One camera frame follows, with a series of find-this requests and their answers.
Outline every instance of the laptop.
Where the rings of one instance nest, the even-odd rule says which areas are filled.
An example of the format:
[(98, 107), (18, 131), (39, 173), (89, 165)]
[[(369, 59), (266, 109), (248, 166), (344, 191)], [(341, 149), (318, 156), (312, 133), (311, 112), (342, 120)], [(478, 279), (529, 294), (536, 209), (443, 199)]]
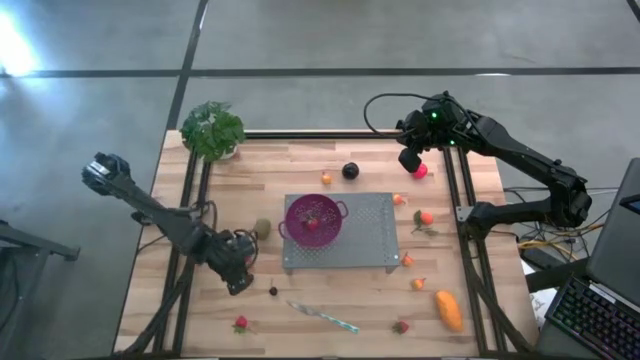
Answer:
[(536, 349), (640, 360), (640, 158), (627, 168), (586, 273), (558, 291)]

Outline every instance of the potted plant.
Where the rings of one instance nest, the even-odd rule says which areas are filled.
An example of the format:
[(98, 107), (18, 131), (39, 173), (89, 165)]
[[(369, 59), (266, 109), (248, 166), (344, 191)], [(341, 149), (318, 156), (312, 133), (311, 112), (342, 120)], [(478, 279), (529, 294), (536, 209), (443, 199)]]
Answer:
[(207, 101), (191, 110), (180, 129), (184, 146), (207, 162), (232, 157), (246, 136), (242, 120), (229, 108), (228, 103)]

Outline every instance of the bowl handle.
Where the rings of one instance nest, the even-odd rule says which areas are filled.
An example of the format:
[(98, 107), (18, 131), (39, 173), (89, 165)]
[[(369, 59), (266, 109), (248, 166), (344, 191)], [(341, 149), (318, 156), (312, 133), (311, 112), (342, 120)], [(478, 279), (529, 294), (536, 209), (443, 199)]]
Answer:
[(342, 201), (342, 200), (336, 201), (336, 206), (338, 206), (340, 204), (342, 204), (342, 206), (344, 207), (344, 215), (342, 215), (342, 211), (340, 211), (340, 215), (342, 215), (342, 218), (344, 219), (347, 216), (349, 216), (349, 209), (347, 208), (347, 204), (345, 204), (344, 201)]
[(278, 232), (280, 233), (280, 236), (282, 236), (283, 239), (285, 240), (291, 240), (288, 237), (284, 236), (284, 231), (282, 231), (282, 228), (284, 226), (284, 221), (280, 222), (280, 224), (278, 224)]

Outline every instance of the black ball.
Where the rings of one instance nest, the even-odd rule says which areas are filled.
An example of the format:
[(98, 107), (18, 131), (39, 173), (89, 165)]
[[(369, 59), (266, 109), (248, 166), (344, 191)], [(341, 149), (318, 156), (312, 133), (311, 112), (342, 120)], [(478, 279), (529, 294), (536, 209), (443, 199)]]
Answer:
[(358, 177), (358, 174), (360, 174), (360, 169), (355, 163), (348, 163), (342, 167), (342, 176), (345, 179), (353, 180)]

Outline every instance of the red strawberry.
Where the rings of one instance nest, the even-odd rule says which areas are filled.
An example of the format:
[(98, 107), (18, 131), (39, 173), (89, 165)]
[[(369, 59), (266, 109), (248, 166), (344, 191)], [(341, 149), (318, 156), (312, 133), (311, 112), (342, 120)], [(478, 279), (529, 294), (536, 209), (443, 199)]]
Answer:
[(315, 229), (317, 229), (318, 225), (320, 225), (320, 221), (318, 221), (318, 219), (316, 218), (307, 220), (307, 228), (311, 231), (314, 231)]
[(396, 334), (404, 334), (407, 332), (407, 330), (409, 330), (409, 324), (404, 321), (398, 321), (393, 325), (391, 329)]
[(247, 326), (249, 326), (249, 321), (247, 321), (247, 318), (242, 315), (238, 316), (235, 325), (233, 325), (233, 332), (243, 334), (245, 331), (247, 331)]

